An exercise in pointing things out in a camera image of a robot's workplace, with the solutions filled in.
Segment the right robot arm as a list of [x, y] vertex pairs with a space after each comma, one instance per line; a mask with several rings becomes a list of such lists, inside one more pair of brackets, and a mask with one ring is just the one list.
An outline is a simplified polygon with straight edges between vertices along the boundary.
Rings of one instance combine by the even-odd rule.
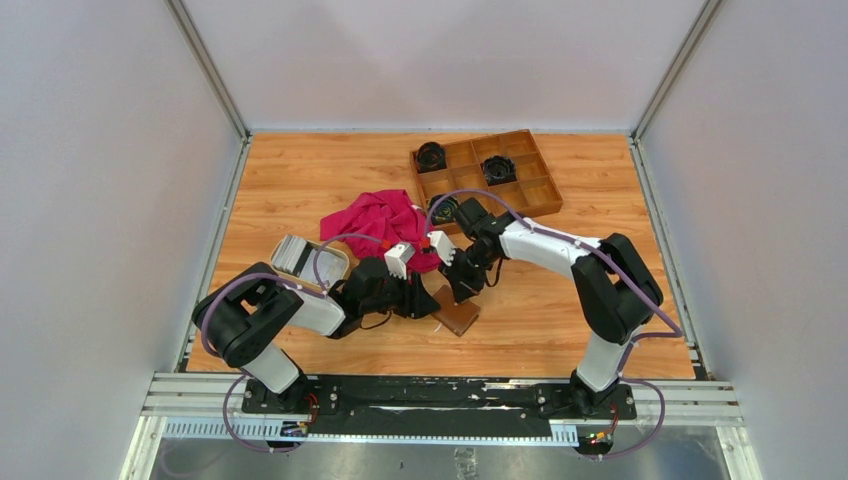
[[471, 242], [467, 248], [442, 232], [428, 233], [427, 240], [455, 302], [479, 295], [489, 284], [487, 272], [505, 260], [533, 264], [573, 282], [590, 336], [571, 373], [566, 403], [584, 417], [601, 414], [619, 386], [634, 338], [659, 315], [664, 301], [630, 239], [618, 233], [606, 238], [568, 234], [514, 210], [494, 216], [475, 198], [457, 207], [454, 221]]

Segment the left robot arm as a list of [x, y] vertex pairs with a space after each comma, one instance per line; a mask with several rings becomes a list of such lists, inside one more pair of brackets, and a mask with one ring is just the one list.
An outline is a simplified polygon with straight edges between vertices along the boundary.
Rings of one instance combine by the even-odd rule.
[[417, 273], [394, 275], [379, 257], [367, 257], [326, 294], [296, 285], [258, 262], [201, 300], [191, 321], [204, 348], [250, 377], [247, 393], [259, 405], [304, 413], [319, 405], [303, 370], [275, 345], [287, 326], [341, 339], [368, 314], [421, 318], [437, 312]]

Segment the brown leather card holder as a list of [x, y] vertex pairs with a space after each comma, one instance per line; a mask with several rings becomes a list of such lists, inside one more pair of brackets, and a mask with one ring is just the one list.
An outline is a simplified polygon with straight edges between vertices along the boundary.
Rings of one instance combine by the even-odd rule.
[[447, 285], [441, 286], [433, 298], [439, 309], [432, 316], [457, 337], [463, 336], [480, 316], [481, 308], [477, 304], [470, 300], [457, 303]]

